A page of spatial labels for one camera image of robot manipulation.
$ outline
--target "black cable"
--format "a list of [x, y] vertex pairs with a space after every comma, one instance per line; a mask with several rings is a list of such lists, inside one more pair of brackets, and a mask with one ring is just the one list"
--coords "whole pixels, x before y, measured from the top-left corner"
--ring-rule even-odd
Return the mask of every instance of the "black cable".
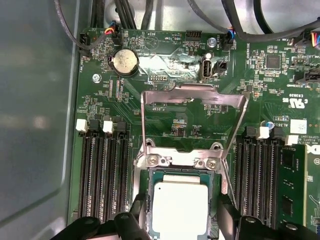
[[59, 17], [59, 20], [60, 20], [60, 23], [63, 27], [64, 32], [69, 37], [69, 39], [71, 39], [71, 41], [74, 42], [78, 47], [85, 49], [85, 50], [94, 49], [107, 37], [107, 34], [102, 34], [91, 45], [82, 44], [72, 35], [72, 33], [66, 23], [66, 19], [64, 17], [64, 14], [62, 12], [60, 0], [54, 0], [54, 5], [55, 5], [55, 10], [56, 10], [56, 13], [58, 14], [58, 17]]
[[121, 0], [114, 0], [114, 3], [115, 3], [116, 10], [118, 12], [122, 27], [124, 29], [129, 29], [129, 23], [128, 23], [124, 8], [122, 6]]
[[148, 29], [153, 9], [154, 9], [154, 0], [146, 0], [145, 12], [144, 12], [142, 23], [141, 23], [141, 30]]
[[102, 29], [104, 27], [105, 1], [96, 0], [96, 27]]
[[92, 0], [90, 28], [95, 28], [97, 26], [97, 1], [98, 0]]
[[131, 7], [129, 5], [128, 0], [121, 0], [121, 2], [122, 2], [123, 10], [125, 12], [126, 19], [128, 20], [128, 24], [129, 24], [130, 28], [137, 29], [134, 15], [132, 14]]
[[256, 21], [264, 34], [273, 34], [262, 12], [261, 0], [253, 0], [253, 11]]
[[234, 0], [221, 0], [221, 2], [224, 11], [236, 34], [241, 40], [246, 41], [247, 43], [261, 43], [274, 41], [277, 39], [297, 37], [305, 30], [314, 30], [320, 28], [320, 17], [318, 17], [316, 21], [288, 31], [282, 31], [271, 34], [249, 34], [244, 32], [241, 26]]
[[207, 17], [207, 15], [205, 15], [205, 13], [196, 4], [195, 0], [187, 0], [187, 1], [189, 3], [190, 7], [192, 8], [192, 10], [194, 11], [194, 13], [197, 14], [199, 18], [201, 18], [207, 24], [211, 25], [212, 27], [214, 27], [215, 29], [217, 29], [218, 31], [220, 31], [222, 33], [228, 32], [228, 29], [226, 27], [220, 26], [219, 24], [213, 22], [209, 17]]

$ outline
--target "small black chip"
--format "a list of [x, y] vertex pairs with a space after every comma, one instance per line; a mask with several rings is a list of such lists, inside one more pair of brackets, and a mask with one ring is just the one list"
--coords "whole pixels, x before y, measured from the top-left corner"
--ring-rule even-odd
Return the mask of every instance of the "small black chip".
[[127, 123], [125, 121], [118, 121], [116, 130], [120, 133], [125, 133], [127, 131]]
[[295, 166], [295, 152], [289, 149], [283, 149], [282, 161], [285, 167], [293, 169]]
[[222, 105], [221, 106], [221, 112], [223, 112], [223, 113], [228, 112], [228, 106], [227, 105]]
[[292, 217], [293, 201], [286, 196], [282, 196], [282, 211]]
[[280, 56], [279, 55], [267, 55], [266, 56], [266, 68], [267, 69], [280, 69]]
[[90, 130], [98, 131], [100, 127], [99, 120], [90, 120]]
[[102, 118], [101, 114], [95, 114], [94, 115], [94, 119], [96, 119], [96, 120], [101, 120], [101, 118]]

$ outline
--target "capacitor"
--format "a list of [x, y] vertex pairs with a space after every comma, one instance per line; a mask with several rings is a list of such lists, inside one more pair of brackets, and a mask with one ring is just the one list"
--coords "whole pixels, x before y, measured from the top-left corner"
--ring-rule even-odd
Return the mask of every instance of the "capacitor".
[[138, 72], [139, 58], [131, 49], [123, 48], [116, 51], [108, 59], [111, 68], [121, 77], [132, 77]]
[[268, 127], [269, 130], [272, 130], [275, 127], [275, 124], [272, 121], [262, 121], [260, 123], [261, 127]]

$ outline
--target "gray metal panel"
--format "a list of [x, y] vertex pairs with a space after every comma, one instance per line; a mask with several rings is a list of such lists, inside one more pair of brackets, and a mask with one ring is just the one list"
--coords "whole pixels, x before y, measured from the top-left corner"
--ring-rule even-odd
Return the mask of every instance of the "gray metal panel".
[[[89, 1], [61, 2], [86, 22]], [[0, 239], [48, 239], [66, 225], [78, 64], [53, 0], [4, 1], [0, 20]]]

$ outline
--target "memory chip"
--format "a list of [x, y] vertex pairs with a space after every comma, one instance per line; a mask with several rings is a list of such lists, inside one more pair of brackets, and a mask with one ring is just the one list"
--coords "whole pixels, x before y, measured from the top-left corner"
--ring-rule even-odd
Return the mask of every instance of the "memory chip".
[[267, 55], [266, 56], [266, 68], [267, 69], [280, 69], [280, 56], [279, 55]]

